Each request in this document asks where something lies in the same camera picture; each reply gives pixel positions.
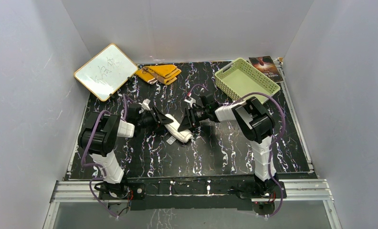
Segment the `wood framed whiteboard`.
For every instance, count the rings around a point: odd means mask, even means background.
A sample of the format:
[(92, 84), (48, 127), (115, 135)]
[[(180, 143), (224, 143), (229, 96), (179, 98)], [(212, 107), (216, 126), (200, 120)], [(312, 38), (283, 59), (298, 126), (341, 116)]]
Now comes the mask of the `wood framed whiteboard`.
[(74, 72), (74, 77), (102, 102), (134, 75), (138, 67), (114, 43)]

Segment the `green plastic basket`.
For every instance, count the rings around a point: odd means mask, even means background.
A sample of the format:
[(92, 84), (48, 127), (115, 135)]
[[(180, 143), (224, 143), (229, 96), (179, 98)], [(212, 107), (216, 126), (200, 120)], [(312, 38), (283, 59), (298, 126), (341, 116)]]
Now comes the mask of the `green plastic basket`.
[(269, 96), (280, 91), (280, 86), (243, 58), (237, 58), (215, 73), (215, 85), (230, 99), (247, 99), (249, 93)]

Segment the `orange towel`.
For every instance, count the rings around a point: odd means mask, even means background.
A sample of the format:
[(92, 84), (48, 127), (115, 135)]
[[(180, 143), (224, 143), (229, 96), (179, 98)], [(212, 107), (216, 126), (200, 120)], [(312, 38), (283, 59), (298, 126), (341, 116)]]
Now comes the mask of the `orange towel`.
[(181, 69), (173, 64), (144, 66), (135, 72), (135, 75), (148, 84), (157, 82), (170, 85), (177, 80)]

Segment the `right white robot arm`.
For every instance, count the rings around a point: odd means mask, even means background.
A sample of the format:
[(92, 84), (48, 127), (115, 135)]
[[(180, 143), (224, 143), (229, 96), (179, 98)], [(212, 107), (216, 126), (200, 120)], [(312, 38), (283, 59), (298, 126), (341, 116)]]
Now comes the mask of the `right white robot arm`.
[(276, 187), (276, 169), (272, 163), (271, 143), (275, 121), (256, 98), (231, 105), (219, 104), (211, 95), (201, 96), (202, 105), (192, 104), (185, 110), (178, 131), (197, 128), (203, 120), (216, 123), (235, 121), (250, 141), (255, 169), (254, 180), (243, 181), (230, 190), (240, 198), (266, 198)]

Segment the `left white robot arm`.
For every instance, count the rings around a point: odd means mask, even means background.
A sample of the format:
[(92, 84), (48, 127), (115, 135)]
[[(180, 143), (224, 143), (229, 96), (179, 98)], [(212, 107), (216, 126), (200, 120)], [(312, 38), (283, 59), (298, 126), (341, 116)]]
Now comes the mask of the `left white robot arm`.
[(133, 138), (142, 129), (154, 131), (171, 123), (172, 118), (144, 103), (127, 106), (125, 117), (107, 110), (92, 113), (80, 131), (78, 146), (84, 151), (81, 166), (96, 167), (103, 176), (96, 190), (113, 198), (125, 198), (131, 186), (114, 152), (116, 140), (119, 137)]

